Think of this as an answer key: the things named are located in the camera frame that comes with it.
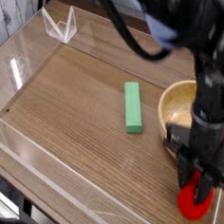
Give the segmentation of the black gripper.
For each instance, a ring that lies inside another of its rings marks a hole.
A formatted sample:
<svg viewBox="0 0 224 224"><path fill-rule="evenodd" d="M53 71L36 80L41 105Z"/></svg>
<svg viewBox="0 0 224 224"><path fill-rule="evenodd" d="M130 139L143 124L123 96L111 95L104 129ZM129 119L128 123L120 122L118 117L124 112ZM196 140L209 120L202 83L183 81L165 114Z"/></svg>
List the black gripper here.
<svg viewBox="0 0 224 224"><path fill-rule="evenodd" d="M195 171L201 177L196 184L194 200L204 204L213 188L224 190L224 119L206 120L192 114L190 127L167 122L164 144L177 157L180 188L185 187Z"/></svg>

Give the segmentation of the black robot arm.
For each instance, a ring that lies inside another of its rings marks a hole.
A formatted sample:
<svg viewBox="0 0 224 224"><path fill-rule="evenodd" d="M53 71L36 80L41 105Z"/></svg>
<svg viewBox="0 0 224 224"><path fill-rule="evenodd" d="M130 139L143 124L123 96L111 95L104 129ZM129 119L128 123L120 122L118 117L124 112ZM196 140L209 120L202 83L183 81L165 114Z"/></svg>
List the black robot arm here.
<svg viewBox="0 0 224 224"><path fill-rule="evenodd" d="M189 48L195 55L196 96L190 127L168 122L164 142L177 154L181 188L199 171L193 200L203 203L224 189L224 2L222 0L136 0L148 26L158 26L165 49Z"/></svg>

